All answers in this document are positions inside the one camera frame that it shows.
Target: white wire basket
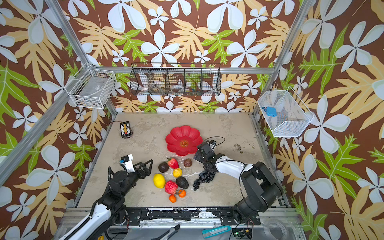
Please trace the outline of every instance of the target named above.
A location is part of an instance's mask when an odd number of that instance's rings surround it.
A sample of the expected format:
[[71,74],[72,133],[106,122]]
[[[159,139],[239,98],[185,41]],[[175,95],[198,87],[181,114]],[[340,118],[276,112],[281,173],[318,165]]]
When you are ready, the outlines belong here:
[[[267,91],[257,100],[274,137],[299,137],[314,118],[313,113],[297,93],[293,91],[293,94],[297,96],[297,101],[286,90]],[[308,110],[306,113],[299,102]],[[267,107],[276,109],[275,117],[267,115],[265,111]]]
[[75,78],[78,82],[68,93],[77,107],[104,109],[112,90],[116,76],[112,71],[83,68],[84,74]]

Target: clear tape roll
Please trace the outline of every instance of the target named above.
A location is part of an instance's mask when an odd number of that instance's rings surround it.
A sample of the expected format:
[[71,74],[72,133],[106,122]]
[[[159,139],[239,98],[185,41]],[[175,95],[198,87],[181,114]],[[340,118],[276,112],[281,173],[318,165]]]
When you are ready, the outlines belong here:
[[[282,233],[282,237],[276,238],[272,234],[271,228],[278,228]],[[263,229],[264,229],[265,235],[271,240],[285,240],[288,238],[288,235],[289,235],[288,229],[285,226],[285,224],[282,221],[275,219],[275,218],[267,220],[263,224]]]

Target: yellow object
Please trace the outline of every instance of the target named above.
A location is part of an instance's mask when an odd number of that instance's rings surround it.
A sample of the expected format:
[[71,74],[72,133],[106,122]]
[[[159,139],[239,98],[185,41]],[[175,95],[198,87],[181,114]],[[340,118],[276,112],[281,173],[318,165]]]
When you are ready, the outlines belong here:
[[155,176],[153,176],[153,184],[158,188],[163,188],[166,184],[166,179],[160,173],[156,173]]
[[182,172],[181,172],[180,168],[176,168],[173,170],[173,176],[174,177],[181,177],[181,174],[182,174]]

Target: red flower-shaped plate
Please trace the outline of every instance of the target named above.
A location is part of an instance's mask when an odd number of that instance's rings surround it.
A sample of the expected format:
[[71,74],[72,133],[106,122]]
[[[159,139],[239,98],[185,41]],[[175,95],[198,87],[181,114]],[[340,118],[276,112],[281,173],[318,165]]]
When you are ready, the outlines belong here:
[[167,149],[183,157],[195,154],[197,146],[203,142],[199,130],[190,126],[175,127],[166,137]]

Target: orange tomato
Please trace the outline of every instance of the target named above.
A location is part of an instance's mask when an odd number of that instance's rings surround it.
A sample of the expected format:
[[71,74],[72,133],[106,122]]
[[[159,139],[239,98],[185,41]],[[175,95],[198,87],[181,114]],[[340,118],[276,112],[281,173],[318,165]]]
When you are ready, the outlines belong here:
[[179,197],[185,197],[186,194],[185,190],[179,190],[178,192]]
[[172,203],[176,202],[176,197],[175,197],[175,195],[170,195],[170,196],[169,196],[169,200],[170,200]]

